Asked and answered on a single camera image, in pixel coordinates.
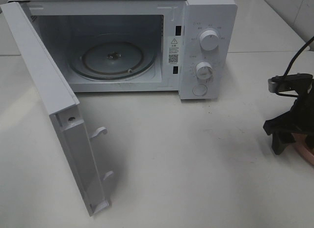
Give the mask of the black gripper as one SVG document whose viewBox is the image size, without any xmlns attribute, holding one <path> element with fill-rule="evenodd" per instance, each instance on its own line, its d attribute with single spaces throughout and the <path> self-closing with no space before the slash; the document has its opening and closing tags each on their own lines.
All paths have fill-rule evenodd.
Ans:
<svg viewBox="0 0 314 228">
<path fill-rule="evenodd" d="M 280 155 L 289 145 L 296 142 L 293 133 L 314 135 L 314 88 L 295 100 L 285 116 L 266 120 L 263 129 L 272 135 L 272 149 Z"/>
</svg>

